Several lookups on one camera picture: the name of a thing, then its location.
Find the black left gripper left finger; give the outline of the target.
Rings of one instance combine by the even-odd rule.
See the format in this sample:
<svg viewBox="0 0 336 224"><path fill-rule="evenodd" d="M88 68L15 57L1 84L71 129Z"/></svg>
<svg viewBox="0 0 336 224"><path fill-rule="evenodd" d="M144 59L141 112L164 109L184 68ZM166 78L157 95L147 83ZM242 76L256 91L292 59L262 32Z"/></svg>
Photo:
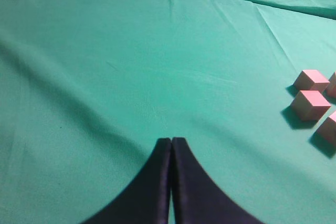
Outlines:
<svg viewBox="0 0 336 224"><path fill-rule="evenodd" d="M168 223L171 140L160 138L135 178L84 223Z"/></svg>

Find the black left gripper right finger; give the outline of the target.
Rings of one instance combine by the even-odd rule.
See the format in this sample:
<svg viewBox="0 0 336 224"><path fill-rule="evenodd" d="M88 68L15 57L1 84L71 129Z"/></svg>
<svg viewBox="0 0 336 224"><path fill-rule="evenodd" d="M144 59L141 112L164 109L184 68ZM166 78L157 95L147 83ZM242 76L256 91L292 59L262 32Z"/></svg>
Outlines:
<svg viewBox="0 0 336 224"><path fill-rule="evenodd" d="M176 223L261 223L213 182L182 137L172 139L171 178Z"/></svg>

